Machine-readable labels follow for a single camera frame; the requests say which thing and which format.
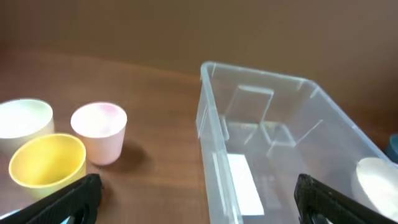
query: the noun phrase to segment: white cup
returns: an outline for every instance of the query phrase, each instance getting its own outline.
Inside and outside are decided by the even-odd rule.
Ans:
[[[103,166],[119,158],[127,124],[127,114],[120,106],[89,103],[74,112],[70,124],[92,163]]]
[[[0,104],[0,151],[9,158],[27,141],[54,133],[51,106],[36,99]]]

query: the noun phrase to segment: blue cup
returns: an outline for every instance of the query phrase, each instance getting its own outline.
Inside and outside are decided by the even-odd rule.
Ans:
[[[398,134],[390,137],[390,143],[386,149],[386,155],[392,162],[398,163]]]

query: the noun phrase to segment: brown wall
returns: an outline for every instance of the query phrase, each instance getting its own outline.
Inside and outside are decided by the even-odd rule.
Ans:
[[[398,114],[396,0],[2,0],[0,17],[6,47],[192,74],[218,60],[314,79],[354,119]]]

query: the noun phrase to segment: plastic bin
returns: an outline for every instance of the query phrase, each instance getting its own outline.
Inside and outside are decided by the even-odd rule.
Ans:
[[[300,173],[353,198],[365,157],[388,158],[313,81],[207,62],[197,130],[210,220],[299,223]]]

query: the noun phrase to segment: brown tabletop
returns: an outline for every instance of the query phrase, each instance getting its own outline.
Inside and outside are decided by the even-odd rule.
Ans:
[[[0,101],[40,98],[53,107],[56,132],[72,133],[81,105],[110,101],[128,122],[121,157],[88,165],[104,182],[97,223],[209,223],[195,119],[197,76],[40,52],[0,56]],[[0,214],[32,200],[9,178],[0,156]]]

